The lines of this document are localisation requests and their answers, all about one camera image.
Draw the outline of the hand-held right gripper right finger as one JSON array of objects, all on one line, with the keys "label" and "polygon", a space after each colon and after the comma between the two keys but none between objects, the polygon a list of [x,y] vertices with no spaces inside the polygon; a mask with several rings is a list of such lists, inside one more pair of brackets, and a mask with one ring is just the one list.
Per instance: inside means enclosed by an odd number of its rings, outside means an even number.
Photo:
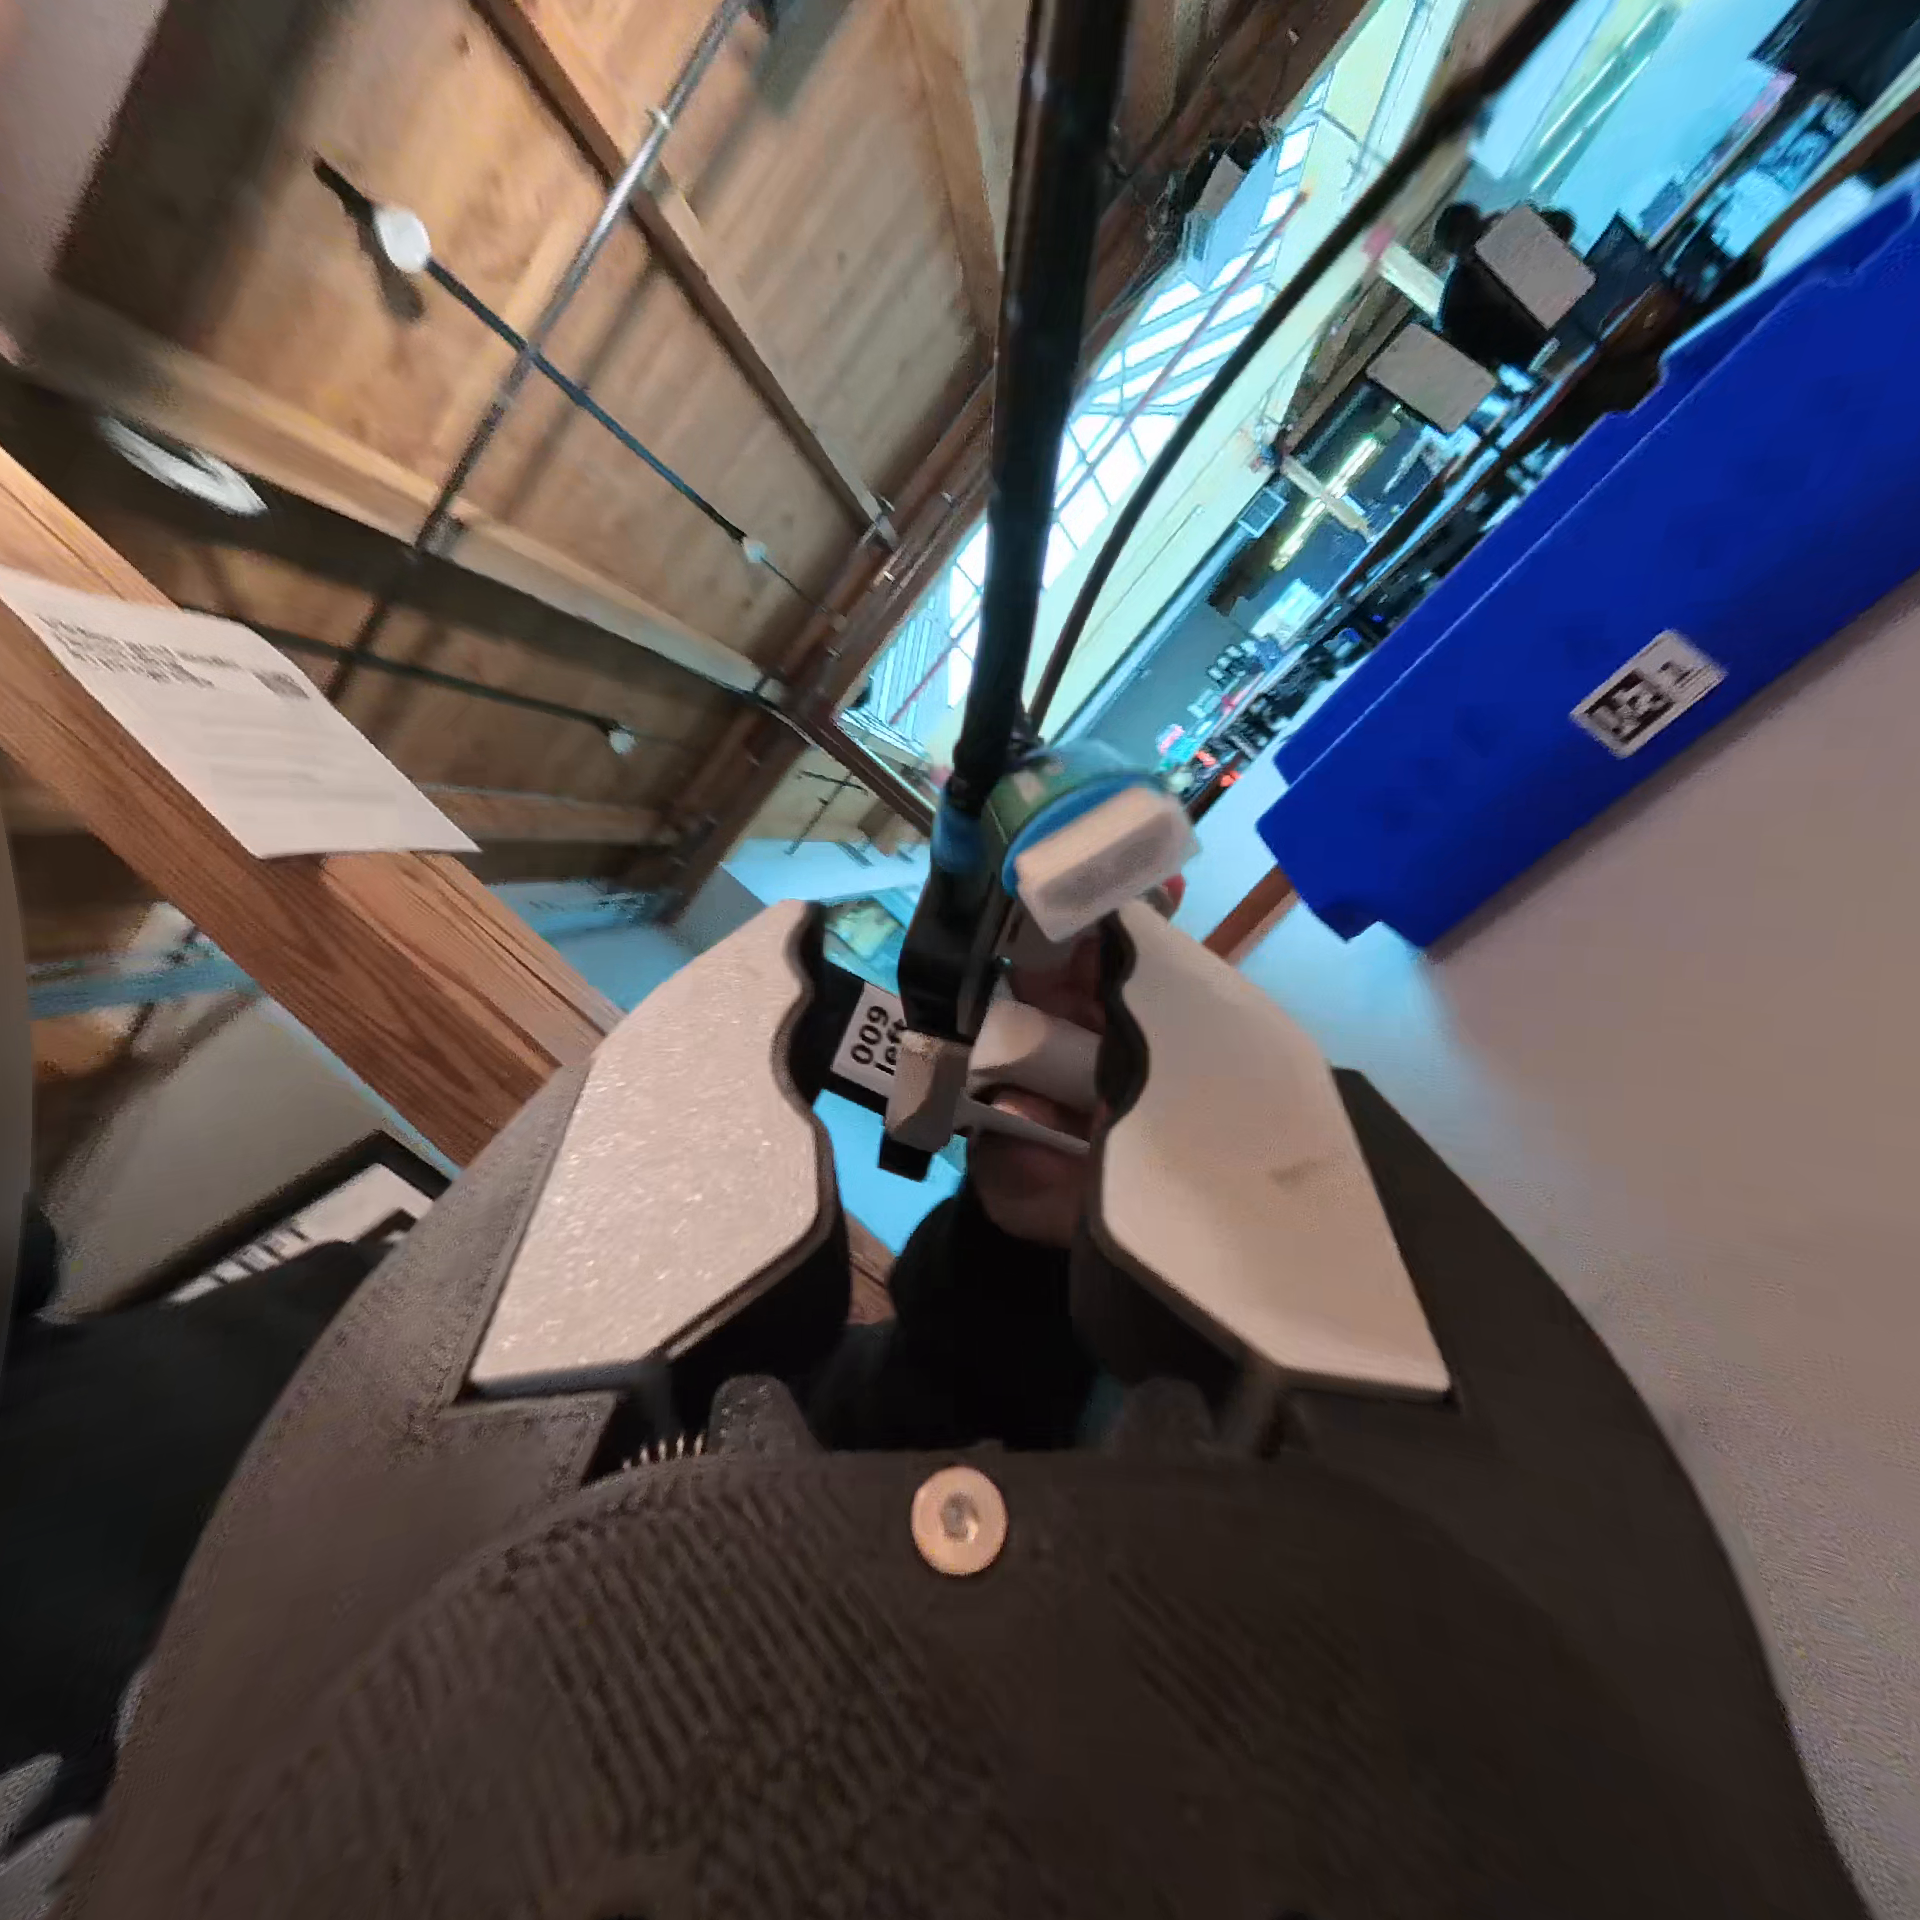
[{"label": "hand-held right gripper right finger", "polygon": [[1283,1385],[1443,1399],[1455,1375],[1326,1053],[1149,905],[1105,931],[1092,1247]]}]

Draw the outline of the wooden post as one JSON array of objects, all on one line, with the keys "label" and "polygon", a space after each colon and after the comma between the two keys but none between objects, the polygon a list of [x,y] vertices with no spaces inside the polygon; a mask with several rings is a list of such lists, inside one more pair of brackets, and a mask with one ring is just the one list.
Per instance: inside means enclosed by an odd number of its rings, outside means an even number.
[{"label": "wooden post", "polygon": [[451,1165],[622,1020],[455,856],[245,853],[14,611],[5,754]]}]

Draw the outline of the person's left hand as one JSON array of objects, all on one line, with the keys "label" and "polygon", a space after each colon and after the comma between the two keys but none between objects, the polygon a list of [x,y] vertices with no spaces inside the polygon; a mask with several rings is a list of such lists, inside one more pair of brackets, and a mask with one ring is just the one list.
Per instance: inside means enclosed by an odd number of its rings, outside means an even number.
[{"label": "person's left hand", "polygon": [[[1092,1139],[1092,1109],[1066,1106],[1040,1091],[1001,1086],[989,1106],[1023,1117],[1049,1135]],[[1092,1194],[1088,1151],[1066,1151],[1045,1139],[1006,1130],[977,1130],[968,1151],[968,1178],[997,1232],[1037,1247],[1068,1251],[1082,1232]]]}]

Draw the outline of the braided usb cable teal plugs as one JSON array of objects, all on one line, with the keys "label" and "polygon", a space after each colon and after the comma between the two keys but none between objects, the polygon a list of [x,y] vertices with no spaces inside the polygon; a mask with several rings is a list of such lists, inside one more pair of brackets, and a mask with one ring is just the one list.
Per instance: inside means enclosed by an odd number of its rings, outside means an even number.
[{"label": "braided usb cable teal plugs", "polygon": [[1023,672],[1032,650],[1032,595],[1045,522],[1042,505],[1029,499],[1029,478],[1040,472],[1040,453],[1060,450],[1066,414],[1054,410],[1045,434],[1017,437],[1013,453],[997,453],[989,502],[997,556],[988,576],[980,656],[955,772],[931,827],[931,867],[994,882],[1001,934],[1011,909],[1023,908],[1045,939],[1066,946],[1105,913],[1163,886],[1189,857],[1194,835],[1186,822],[1175,822],[1175,798],[1161,777],[1128,763],[1071,763],[1060,752],[1032,743],[1029,731],[1052,706],[1142,513],[1167,489],[1204,421],[1235,394],[1235,384],[1257,366],[1289,313],[1380,225],[1409,178],[1435,154],[1464,139],[1485,101],[1519,76],[1567,13],[1567,4],[1533,4],[1479,64],[1459,71],[1409,133],[1409,142],[1270,298],[1116,509],[1066,612],[1032,706],[1023,703]]}]

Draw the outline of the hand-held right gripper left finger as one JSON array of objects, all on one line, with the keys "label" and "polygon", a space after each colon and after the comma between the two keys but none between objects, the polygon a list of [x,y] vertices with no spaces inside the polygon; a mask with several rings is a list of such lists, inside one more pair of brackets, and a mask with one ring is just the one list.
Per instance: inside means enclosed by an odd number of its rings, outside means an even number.
[{"label": "hand-held right gripper left finger", "polygon": [[596,1050],[467,1363],[476,1398],[797,1371],[837,1343],[846,1215],[794,1069],[821,973],[824,909],[769,905]]}]

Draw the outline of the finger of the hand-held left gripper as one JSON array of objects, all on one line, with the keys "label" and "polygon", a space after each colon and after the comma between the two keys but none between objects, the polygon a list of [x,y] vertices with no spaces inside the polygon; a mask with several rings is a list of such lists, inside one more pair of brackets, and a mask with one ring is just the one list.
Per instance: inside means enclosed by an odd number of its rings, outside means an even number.
[{"label": "finger of the hand-held left gripper", "polygon": [[958,1130],[975,1049],[933,1034],[897,1034],[880,1165],[926,1176]]},{"label": "finger of the hand-held left gripper", "polygon": [[1029,1091],[1054,1106],[1095,1106],[1097,1053],[1097,1030],[1023,999],[997,999],[975,1042],[975,1098]]}]

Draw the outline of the blue plastic bin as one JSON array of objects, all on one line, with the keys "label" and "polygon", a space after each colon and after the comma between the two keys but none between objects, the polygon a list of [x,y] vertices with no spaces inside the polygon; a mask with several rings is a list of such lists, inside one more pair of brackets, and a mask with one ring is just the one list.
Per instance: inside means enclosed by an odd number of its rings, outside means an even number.
[{"label": "blue plastic bin", "polygon": [[1918,573],[1918,174],[1732,299],[1354,665],[1257,830],[1432,946]]}]

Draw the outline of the white paper sheet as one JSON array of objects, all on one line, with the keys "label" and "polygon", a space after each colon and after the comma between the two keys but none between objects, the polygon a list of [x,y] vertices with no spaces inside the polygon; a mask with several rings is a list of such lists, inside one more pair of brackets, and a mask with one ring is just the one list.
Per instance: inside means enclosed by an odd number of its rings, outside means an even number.
[{"label": "white paper sheet", "polygon": [[255,629],[14,568],[5,606],[250,856],[476,853]]}]

